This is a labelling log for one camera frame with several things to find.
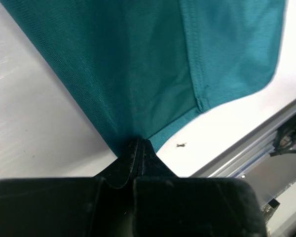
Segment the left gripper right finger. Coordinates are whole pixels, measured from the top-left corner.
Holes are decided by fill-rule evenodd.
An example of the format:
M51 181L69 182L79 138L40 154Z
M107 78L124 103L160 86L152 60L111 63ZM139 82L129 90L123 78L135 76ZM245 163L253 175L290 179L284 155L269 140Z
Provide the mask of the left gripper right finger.
M252 187L238 178L180 178L138 142L133 182L136 237L264 237L266 226Z

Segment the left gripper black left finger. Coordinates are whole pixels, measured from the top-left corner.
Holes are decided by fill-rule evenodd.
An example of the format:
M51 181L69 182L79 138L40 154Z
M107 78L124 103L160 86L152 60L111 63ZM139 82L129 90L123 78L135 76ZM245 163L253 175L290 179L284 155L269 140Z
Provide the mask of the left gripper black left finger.
M0 179L0 237L130 237L141 140L93 177Z

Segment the teal cloth napkin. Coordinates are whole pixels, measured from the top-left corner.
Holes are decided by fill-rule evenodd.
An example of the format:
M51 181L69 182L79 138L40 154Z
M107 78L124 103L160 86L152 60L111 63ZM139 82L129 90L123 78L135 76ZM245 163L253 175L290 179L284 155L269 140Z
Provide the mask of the teal cloth napkin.
M198 115L263 89L283 0L4 0L109 148L155 150Z

